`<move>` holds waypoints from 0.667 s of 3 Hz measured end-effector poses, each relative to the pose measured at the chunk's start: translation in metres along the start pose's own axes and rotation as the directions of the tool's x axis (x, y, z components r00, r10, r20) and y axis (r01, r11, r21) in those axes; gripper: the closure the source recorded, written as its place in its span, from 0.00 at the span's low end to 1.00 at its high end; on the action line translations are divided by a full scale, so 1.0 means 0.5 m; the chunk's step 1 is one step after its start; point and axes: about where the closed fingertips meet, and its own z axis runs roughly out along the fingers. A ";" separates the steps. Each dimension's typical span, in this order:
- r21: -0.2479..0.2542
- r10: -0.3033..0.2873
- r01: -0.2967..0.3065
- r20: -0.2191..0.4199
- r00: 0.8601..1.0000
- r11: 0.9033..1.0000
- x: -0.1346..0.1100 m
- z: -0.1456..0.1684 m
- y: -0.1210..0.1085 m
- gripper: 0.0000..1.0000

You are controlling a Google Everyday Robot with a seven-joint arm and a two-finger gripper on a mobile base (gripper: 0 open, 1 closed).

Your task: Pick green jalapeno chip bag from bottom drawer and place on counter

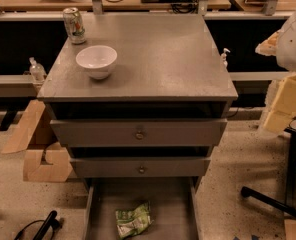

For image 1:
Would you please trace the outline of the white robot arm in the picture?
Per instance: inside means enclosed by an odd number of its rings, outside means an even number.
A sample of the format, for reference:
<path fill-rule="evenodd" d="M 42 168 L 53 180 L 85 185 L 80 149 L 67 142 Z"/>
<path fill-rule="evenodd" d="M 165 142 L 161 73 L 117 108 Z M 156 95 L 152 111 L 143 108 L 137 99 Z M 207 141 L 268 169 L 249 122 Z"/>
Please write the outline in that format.
<path fill-rule="evenodd" d="M 296 11 L 255 52 L 275 56 L 277 64 L 290 72 L 277 84 L 277 90 L 269 90 L 266 96 L 268 113 L 262 128 L 279 134 L 296 117 Z"/>

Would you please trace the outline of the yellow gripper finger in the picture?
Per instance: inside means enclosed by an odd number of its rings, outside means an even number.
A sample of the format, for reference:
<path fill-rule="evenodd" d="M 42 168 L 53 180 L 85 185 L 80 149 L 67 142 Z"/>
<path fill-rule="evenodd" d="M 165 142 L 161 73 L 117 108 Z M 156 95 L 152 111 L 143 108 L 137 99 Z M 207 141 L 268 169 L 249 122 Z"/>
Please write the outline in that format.
<path fill-rule="evenodd" d="M 279 33 L 280 31 L 274 32 L 270 37 L 258 44 L 255 48 L 255 52 L 263 56 L 275 56 Z"/>
<path fill-rule="evenodd" d="M 281 80 L 263 128 L 279 134 L 296 117 L 296 74 Z"/>

